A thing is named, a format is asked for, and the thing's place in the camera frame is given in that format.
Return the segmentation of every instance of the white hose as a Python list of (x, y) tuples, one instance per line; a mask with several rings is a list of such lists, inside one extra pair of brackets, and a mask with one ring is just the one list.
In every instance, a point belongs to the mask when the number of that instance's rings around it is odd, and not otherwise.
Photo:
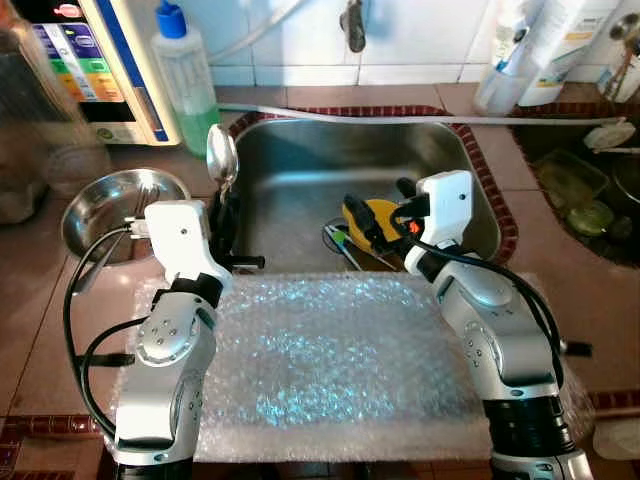
[(266, 107), (263, 105), (244, 105), (240, 103), (221, 103), (220, 110), (231, 112), (259, 112), (283, 115), (328, 123), (350, 123), (356, 125), (409, 124), (409, 123), (466, 123), (469, 125), (604, 125), (618, 123), (625, 117), (589, 118), (566, 120), (558, 118), (511, 118), (511, 117), (457, 117), (447, 115), (411, 116), (411, 117), (341, 117), (323, 113), (301, 112), (288, 108)]
[(237, 41), (233, 45), (219, 51), (218, 53), (212, 53), (208, 55), (207, 61), (209, 65), (214, 65), (220, 60), (227, 58), (229, 55), (233, 55), (238, 50), (242, 50), (245, 47), (256, 42), (262, 35), (267, 33), (270, 28), (274, 27), (282, 20), (284, 20), (290, 13), (292, 13), (297, 7), (299, 7), (305, 0), (293, 0), (288, 5), (284, 5), (277, 9), (271, 17), (262, 22), (253, 32), (244, 37), (242, 40)]

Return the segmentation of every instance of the faucet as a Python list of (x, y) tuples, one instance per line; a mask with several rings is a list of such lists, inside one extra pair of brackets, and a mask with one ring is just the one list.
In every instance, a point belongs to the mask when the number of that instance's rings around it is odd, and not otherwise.
[(352, 52), (359, 53), (364, 50), (366, 40), (362, 23), (362, 0), (347, 1), (347, 9), (340, 15), (340, 27)]

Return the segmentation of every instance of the white bottle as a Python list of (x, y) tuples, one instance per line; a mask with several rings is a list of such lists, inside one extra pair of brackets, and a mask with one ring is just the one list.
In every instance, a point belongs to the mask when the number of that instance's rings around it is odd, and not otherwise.
[(548, 42), (547, 47), (553, 50), (553, 53), (545, 68), (527, 87), (518, 105), (523, 107), (544, 105), (556, 99), (567, 74), (578, 64), (619, 3), (620, 0), (586, 1), (555, 47), (550, 38), (540, 37), (542, 44)]
[(473, 99), (481, 115), (506, 115), (539, 71), (529, 36), (544, 0), (502, 0), (492, 44), (491, 65)]
[(220, 123), (220, 113), (202, 37), (186, 24), (180, 7), (167, 0), (156, 9), (156, 21), (160, 31), (151, 39), (151, 46), (164, 88), (185, 144), (204, 157), (209, 127)]

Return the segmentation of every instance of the green liquid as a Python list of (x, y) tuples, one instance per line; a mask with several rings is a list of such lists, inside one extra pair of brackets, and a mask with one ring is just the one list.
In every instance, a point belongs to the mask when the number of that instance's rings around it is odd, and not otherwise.
[(220, 112), (217, 106), (197, 115), (177, 113), (180, 131), (184, 143), (194, 155), (204, 157), (207, 154), (207, 134), (214, 123), (220, 123)]

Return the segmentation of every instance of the stainless steel sink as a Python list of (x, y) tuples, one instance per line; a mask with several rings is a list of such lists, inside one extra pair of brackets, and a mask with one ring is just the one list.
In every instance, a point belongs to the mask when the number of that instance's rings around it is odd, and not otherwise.
[[(326, 222), (341, 216), (345, 193), (400, 201), (395, 189), (400, 177), (473, 171), (461, 141), (440, 124), (271, 120), (241, 134), (237, 147), (242, 226), (235, 252), (264, 255), (265, 271), (272, 273), (345, 270), (344, 258), (324, 245), (321, 234)], [(474, 178), (474, 215), (463, 244), (491, 258), (500, 229)], [(367, 269), (379, 266), (366, 262)]]

